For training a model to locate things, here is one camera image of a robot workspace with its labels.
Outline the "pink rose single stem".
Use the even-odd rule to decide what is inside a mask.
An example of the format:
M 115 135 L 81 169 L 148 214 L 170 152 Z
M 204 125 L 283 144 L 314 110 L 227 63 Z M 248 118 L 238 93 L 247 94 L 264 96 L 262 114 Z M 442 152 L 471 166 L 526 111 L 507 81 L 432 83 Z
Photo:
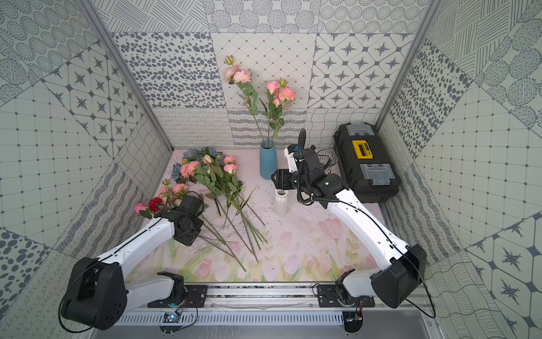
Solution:
M 264 107 L 264 116 L 268 121 L 268 138 L 273 141 L 276 138 L 276 128 L 279 120 L 279 89 L 278 81 L 271 81 L 266 84 L 267 103 L 262 103 Z

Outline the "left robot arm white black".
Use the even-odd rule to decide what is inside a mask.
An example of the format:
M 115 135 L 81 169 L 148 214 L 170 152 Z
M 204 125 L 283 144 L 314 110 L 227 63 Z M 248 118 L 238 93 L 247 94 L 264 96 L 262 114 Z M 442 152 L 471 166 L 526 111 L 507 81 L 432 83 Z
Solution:
M 160 271 L 146 282 L 125 279 L 137 265 L 164 243 L 174 240 L 190 247 L 200 235 L 205 209 L 203 197 L 185 195 L 179 206 L 166 208 L 136 234 L 96 258 L 84 257 L 74 265 L 59 302 L 58 318 L 107 330 L 125 313 L 139 308 L 173 309 L 169 320 L 179 320 L 187 307 L 203 308 L 207 286 L 189 288 L 182 275 Z

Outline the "pink carnation spray stem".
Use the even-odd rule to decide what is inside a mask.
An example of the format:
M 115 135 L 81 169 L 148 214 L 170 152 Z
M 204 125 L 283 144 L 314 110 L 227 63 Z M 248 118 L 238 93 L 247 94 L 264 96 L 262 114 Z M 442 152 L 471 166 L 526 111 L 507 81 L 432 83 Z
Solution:
M 236 64 L 234 57 L 231 55 L 228 55 L 225 58 L 225 63 L 227 65 L 227 68 L 224 71 L 225 82 L 231 86 L 236 86 L 240 90 L 239 96 L 242 99 L 243 105 L 252 115 L 258 133 L 262 140 L 264 140 L 263 133 L 257 120 L 259 95 L 252 85 L 252 73 L 242 69 L 239 64 Z

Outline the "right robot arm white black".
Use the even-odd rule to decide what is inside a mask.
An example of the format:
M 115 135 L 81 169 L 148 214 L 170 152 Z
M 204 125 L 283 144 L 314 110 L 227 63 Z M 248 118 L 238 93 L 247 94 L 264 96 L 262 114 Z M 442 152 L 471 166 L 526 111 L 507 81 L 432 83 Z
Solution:
M 285 150 L 288 167 L 272 175 L 275 187 L 294 190 L 302 205 L 320 203 L 354 233 L 375 259 L 376 272 L 352 269 L 336 280 L 341 303 L 352 305 L 360 297 L 377 297 L 386 306 L 398 308 L 425 283 L 426 252 L 388 230 L 363 206 L 344 179 L 326 174 L 316 151 L 306 148 L 305 142 L 306 130 L 302 129 L 297 144 Z

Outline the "large pink peony spray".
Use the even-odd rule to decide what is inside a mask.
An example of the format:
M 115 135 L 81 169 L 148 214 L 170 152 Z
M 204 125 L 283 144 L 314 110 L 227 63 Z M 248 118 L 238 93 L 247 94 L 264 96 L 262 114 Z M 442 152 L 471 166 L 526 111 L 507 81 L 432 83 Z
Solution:
M 189 186 L 183 183 L 171 186 L 171 182 L 168 179 L 164 179 L 161 185 L 162 187 L 159 189 L 157 197 L 161 198 L 165 203 L 181 199 L 189 190 Z

